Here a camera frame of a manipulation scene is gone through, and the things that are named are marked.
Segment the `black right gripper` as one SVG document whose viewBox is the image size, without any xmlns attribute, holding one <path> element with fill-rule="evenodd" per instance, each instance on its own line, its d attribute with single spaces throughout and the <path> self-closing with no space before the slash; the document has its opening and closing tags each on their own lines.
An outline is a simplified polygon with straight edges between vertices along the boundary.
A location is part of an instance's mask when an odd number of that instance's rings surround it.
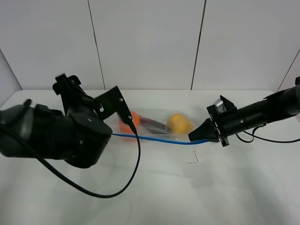
<svg viewBox="0 0 300 225">
<path fill-rule="evenodd" d="M 225 131 L 225 118 L 226 116 L 234 114 L 237 107 L 224 96 L 220 95 L 219 98 L 223 100 L 226 111 L 218 113 L 214 104 L 208 106 L 207 111 L 210 118 L 207 118 L 202 125 L 188 134 L 191 142 L 206 140 L 208 142 L 218 143 L 220 141 L 223 147 L 229 145 L 228 134 Z"/>
</svg>

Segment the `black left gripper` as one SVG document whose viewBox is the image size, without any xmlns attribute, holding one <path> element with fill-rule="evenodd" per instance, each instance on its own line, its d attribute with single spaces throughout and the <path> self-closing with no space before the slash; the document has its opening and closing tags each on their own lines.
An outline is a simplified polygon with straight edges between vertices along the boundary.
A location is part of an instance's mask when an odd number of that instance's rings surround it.
<svg viewBox="0 0 300 225">
<path fill-rule="evenodd" d="M 112 129 L 94 110 L 69 110 L 67 116 L 73 123 L 72 142 L 67 145 L 68 152 L 63 160 L 71 166 L 87 169 L 98 162 L 111 138 Z"/>
</svg>

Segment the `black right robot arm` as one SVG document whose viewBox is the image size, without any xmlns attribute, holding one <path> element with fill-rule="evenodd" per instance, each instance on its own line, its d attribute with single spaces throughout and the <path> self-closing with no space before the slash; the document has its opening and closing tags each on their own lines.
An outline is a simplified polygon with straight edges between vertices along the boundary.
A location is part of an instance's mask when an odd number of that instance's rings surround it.
<svg viewBox="0 0 300 225">
<path fill-rule="evenodd" d="M 248 129 L 255 132 L 269 123 L 285 120 L 300 113 L 300 78 L 295 86 L 273 93 L 262 101 L 238 109 L 222 95 L 207 107 L 210 115 L 202 125 L 188 134 L 190 142 L 221 142 L 228 146 L 228 137 Z"/>
</svg>

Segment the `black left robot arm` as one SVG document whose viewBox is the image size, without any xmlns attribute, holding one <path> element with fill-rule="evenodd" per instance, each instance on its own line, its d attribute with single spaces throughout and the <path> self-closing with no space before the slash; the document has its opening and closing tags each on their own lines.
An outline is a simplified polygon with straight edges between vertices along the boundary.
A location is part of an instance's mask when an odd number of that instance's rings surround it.
<svg viewBox="0 0 300 225">
<path fill-rule="evenodd" d="M 44 159 L 64 160 L 86 169 L 97 163 L 112 129 L 85 106 L 67 114 L 37 104 L 15 105 L 0 112 L 0 123 Z"/>
</svg>

